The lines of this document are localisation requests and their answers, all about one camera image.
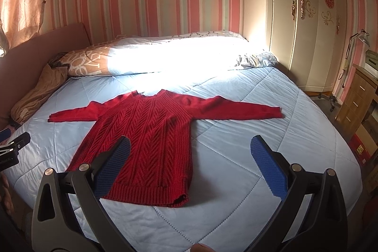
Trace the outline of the red knitted sweater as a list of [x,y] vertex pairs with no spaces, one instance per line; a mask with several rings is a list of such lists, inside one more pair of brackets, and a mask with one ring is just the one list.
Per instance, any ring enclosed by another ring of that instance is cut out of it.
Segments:
[[94,125],[67,168],[92,162],[126,136],[131,152],[104,198],[123,203],[181,207],[192,181],[191,123],[194,120],[265,120],[282,118],[280,107],[200,98],[160,90],[136,91],[107,102],[53,113],[50,122],[92,121]]

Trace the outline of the light blue quilted bedspread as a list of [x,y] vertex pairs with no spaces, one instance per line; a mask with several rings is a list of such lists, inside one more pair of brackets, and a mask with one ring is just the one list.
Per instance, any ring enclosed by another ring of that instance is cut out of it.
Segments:
[[256,135],[306,171],[335,170],[347,210],[361,195],[361,170],[348,144],[318,106],[272,67],[69,79],[19,128],[19,133],[30,133],[31,141],[20,151],[18,165],[5,172],[10,185],[33,206],[43,172],[48,167],[65,171],[92,127],[90,122],[50,123],[50,114],[131,91],[154,95],[159,90],[278,106],[284,118],[193,122],[193,178],[183,207],[103,200],[136,250],[188,251],[199,242],[216,251],[243,251],[279,205],[250,154],[250,140]]

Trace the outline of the brown headboard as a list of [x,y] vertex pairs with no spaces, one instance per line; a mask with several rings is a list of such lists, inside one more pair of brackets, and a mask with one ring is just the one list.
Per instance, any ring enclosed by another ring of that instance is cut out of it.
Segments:
[[13,106],[36,84],[43,67],[61,52],[90,46],[82,23],[35,36],[1,58],[1,128],[8,125]]

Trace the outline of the red cardboard box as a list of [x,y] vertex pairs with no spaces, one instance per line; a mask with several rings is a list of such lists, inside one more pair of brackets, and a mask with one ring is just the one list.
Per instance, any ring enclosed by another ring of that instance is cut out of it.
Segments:
[[377,142],[373,139],[373,135],[362,124],[357,128],[348,145],[362,166],[366,165],[377,150]]

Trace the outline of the tan crumpled blanket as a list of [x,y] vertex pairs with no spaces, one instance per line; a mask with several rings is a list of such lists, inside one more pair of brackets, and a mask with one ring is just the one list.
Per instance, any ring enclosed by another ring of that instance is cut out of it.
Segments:
[[18,125],[27,122],[47,99],[66,82],[68,70],[69,65],[62,64],[60,61],[46,64],[35,87],[13,106],[10,118]]

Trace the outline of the wooden drawer cabinet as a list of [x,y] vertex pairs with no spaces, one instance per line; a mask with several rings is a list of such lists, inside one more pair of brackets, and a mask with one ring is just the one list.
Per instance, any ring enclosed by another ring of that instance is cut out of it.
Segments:
[[346,141],[356,133],[359,126],[377,104],[377,79],[365,68],[353,64],[355,69],[347,96],[335,118],[336,126]]

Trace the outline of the blue and tan pillow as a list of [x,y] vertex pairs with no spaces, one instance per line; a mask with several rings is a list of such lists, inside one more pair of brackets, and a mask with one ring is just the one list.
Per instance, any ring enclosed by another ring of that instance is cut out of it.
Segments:
[[172,56],[168,39],[123,39],[112,44],[68,52],[60,60],[68,64],[71,77],[90,75],[133,75],[138,73],[175,72],[185,69],[215,70],[196,64],[184,64]]

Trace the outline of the silver desk lamp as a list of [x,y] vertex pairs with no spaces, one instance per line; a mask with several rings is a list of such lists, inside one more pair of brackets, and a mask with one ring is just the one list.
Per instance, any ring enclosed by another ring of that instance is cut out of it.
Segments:
[[345,58],[344,58],[344,66],[341,69],[341,73],[338,76],[338,80],[341,81],[341,88],[344,89],[348,75],[351,70],[351,66],[353,63],[353,58],[354,58],[354,52],[356,49],[356,41],[359,40],[363,44],[367,45],[368,47],[370,46],[370,43],[368,41],[368,37],[370,34],[365,31],[364,29],[361,29],[359,32],[353,34],[348,41],[348,46],[347,50],[345,52]]

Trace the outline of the floral patterned pillow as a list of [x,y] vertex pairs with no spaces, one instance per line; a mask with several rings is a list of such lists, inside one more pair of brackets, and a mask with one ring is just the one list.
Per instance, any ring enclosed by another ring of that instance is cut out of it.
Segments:
[[232,31],[208,31],[173,36],[168,39],[172,56],[184,64],[225,70],[274,67],[276,56],[249,43]]

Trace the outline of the cream ornate wardrobe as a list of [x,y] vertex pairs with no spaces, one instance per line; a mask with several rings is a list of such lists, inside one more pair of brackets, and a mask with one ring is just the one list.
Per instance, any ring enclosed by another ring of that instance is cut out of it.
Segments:
[[270,50],[305,92],[333,90],[345,43],[346,0],[267,0]]

